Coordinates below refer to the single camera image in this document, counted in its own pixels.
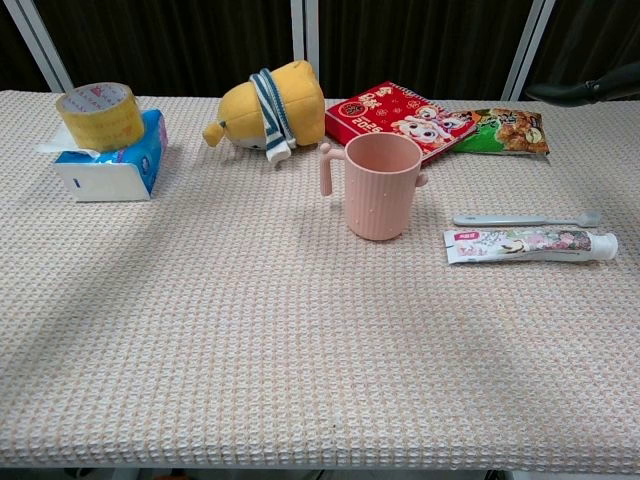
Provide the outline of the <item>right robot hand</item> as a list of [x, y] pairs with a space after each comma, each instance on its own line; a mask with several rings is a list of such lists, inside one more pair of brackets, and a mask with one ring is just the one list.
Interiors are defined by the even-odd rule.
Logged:
[[534, 84], [525, 94], [533, 100], [561, 107], [579, 107], [611, 101], [639, 93], [640, 66], [626, 64], [595, 80], [573, 85]]

